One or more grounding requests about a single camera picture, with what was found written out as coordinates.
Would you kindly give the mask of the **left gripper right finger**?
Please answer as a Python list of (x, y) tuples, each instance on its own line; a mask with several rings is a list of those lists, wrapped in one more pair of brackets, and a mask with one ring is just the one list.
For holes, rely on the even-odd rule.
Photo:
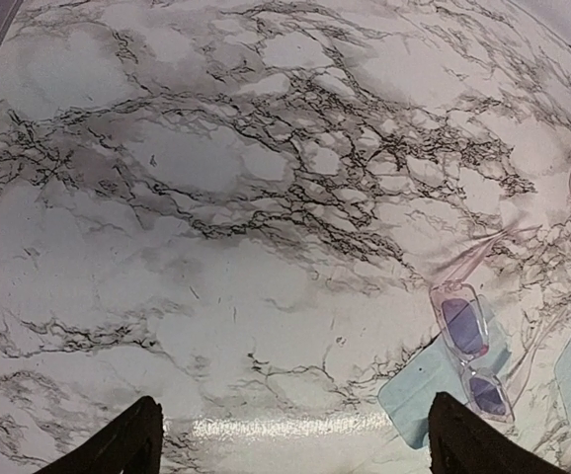
[(563, 472), (507, 439), (447, 392), (436, 394), (428, 429), (433, 473)]

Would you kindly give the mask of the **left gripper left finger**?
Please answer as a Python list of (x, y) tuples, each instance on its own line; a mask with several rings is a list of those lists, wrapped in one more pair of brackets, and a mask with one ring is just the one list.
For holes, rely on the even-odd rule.
[(162, 406), (151, 396), (143, 396), (82, 445), (39, 473), (158, 474), (162, 444)]

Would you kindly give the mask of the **clear purple lens sunglasses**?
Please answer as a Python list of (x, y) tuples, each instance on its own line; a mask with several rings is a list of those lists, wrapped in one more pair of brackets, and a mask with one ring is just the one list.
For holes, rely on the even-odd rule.
[(467, 280), (494, 246), (505, 238), (527, 240), (536, 226), (510, 225), (479, 239), (453, 259), (429, 288), (429, 298), (449, 356), (456, 365), (469, 408), (492, 421), (511, 423), (513, 402), (496, 373), (472, 364), (488, 355), (490, 337), (483, 304)]

